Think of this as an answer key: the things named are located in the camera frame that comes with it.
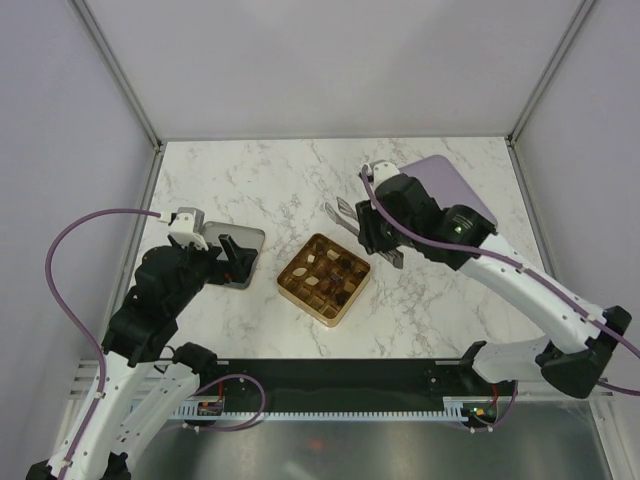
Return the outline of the silver tin lid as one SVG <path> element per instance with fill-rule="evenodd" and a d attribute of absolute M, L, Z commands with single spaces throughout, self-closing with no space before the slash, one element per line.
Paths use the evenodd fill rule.
<path fill-rule="evenodd" d="M 230 268 L 226 286 L 247 289 L 257 267 L 265 232 L 248 226 L 207 221 L 202 235 L 208 244 L 222 249 L 218 260 Z"/>

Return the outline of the metal tongs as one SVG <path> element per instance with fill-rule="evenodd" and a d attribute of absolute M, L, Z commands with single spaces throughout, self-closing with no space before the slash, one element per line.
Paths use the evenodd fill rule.
<path fill-rule="evenodd" d="M 355 237 L 359 235 L 359 227 L 356 226 L 358 222 L 356 211 L 346 200 L 337 197 L 335 206 L 330 202 L 325 202 L 324 211 L 335 224 L 343 227 Z M 401 270 L 404 267 L 404 254 L 398 250 L 378 252 L 377 255 L 396 269 Z"/>

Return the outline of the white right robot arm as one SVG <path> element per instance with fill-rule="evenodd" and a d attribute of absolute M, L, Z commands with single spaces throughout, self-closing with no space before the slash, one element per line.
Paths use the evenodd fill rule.
<path fill-rule="evenodd" d="M 356 205 L 358 241 L 368 253 L 411 248 L 483 284 L 543 333 L 529 341 L 474 343 L 456 372 L 463 391 L 476 395 L 505 381 L 546 381 L 585 399 L 607 385 L 604 370 L 626 342 L 626 310 L 579 298 L 519 255 L 478 211 L 440 206 L 419 179 L 392 163 L 364 165 L 359 177 L 368 198 Z"/>

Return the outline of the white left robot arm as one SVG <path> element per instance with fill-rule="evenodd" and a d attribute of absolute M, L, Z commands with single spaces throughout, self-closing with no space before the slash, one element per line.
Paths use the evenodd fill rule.
<path fill-rule="evenodd" d="M 128 479 L 137 458 L 184 400 L 208 394 L 227 381 L 227 376 L 218 375 L 212 351 L 186 343 L 177 348 L 161 381 L 136 409 L 130 407 L 188 303 L 206 284 L 224 284 L 244 275 L 237 256 L 220 260 L 219 254 L 219 248 L 199 239 L 150 250 L 101 342 L 63 299 L 57 301 L 90 342 L 98 369 L 62 446 L 32 465 L 28 478 Z"/>

